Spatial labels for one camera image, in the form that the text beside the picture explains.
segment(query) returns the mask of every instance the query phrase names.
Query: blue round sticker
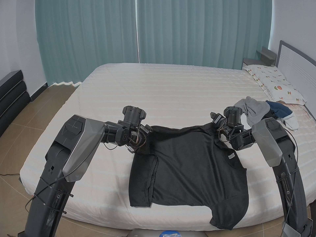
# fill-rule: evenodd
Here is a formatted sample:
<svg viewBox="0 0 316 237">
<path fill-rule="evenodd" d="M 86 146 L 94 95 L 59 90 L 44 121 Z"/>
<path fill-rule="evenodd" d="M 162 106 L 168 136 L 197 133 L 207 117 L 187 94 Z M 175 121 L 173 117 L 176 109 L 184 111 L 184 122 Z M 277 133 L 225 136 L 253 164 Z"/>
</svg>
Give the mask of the blue round sticker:
<svg viewBox="0 0 316 237">
<path fill-rule="evenodd" d="M 159 237 L 181 237 L 181 234 L 177 231 L 164 231 L 162 232 Z"/>
</svg>

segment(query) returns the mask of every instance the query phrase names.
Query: white sticker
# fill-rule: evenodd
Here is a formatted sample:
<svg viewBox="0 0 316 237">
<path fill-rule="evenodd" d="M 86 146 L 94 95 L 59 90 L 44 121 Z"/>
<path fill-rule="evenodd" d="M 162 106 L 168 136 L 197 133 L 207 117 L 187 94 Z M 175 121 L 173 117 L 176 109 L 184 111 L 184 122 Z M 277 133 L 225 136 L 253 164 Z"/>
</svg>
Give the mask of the white sticker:
<svg viewBox="0 0 316 237">
<path fill-rule="evenodd" d="M 214 123 L 216 124 L 219 120 L 220 120 L 221 116 L 219 115 L 216 120 L 214 121 Z"/>
<path fill-rule="evenodd" d="M 146 133 L 149 133 L 150 131 L 147 129 L 147 128 L 145 128 L 142 124 L 140 125 L 140 128 L 142 129 L 142 130 L 144 130 L 144 132 L 146 132 Z"/>
<path fill-rule="evenodd" d="M 132 148 L 132 147 L 130 147 L 130 146 L 127 146 L 127 145 L 125 145 L 131 152 L 134 152 L 135 150 Z"/>
<path fill-rule="evenodd" d="M 235 153 L 232 153 L 230 156 L 228 156 L 229 159 L 232 159 L 235 157 Z"/>
</svg>

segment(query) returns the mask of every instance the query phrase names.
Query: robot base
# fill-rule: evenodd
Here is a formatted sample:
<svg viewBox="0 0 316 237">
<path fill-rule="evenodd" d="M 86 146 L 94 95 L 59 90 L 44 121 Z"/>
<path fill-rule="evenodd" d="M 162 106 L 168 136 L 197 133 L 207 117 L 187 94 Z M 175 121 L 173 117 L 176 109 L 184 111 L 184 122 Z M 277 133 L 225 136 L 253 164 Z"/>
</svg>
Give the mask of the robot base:
<svg viewBox="0 0 316 237">
<path fill-rule="evenodd" d="M 160 237 L 163 236 L 163 230 L 134 229 L 127 237 Z M 204 232 L 197 231 L 177 231 L 180 235 L 172 235 L 172 237 L 207 237 Z"/>
</svg>

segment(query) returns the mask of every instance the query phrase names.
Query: black t-shirt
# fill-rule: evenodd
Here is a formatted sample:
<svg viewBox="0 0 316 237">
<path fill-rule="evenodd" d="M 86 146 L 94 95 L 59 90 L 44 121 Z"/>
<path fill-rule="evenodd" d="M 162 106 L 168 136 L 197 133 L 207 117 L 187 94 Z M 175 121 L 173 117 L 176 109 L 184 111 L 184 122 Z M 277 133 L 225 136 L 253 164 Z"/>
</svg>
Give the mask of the black t-shirt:
<svg viewBox="0 0 316 237">
<path fill-rule="evenodd" d="M 130 205 L 205 205 L 213 226 L 231 230 L 249 203 L 246 169 L 235 150 L 219 140 L 212 123 L 152 128 L 134 155 Z"/>
</svg>

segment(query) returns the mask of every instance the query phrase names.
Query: black furniture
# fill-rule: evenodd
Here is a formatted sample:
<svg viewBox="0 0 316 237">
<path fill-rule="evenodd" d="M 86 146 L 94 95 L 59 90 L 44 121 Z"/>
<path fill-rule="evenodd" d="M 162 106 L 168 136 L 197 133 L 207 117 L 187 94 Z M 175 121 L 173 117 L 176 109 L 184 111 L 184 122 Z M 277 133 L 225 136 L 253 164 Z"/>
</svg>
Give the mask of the black furniture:
<svg viewBox="0 0 316 237">
<path fill-rule="evenodd" d="M 0 136 L 30 100 L 21 70 L 0 80 Z"/>
<path fill-rule="evenodd" d="M 242 61 L 243 67 L 254 64 L 263 66 L 275 65 L 277 55 L 266 47 L 263 46 L 261 51 L 256 50 L 256 55 L 258 55 L 260 60 L 244 58 Z"/>
</svg>

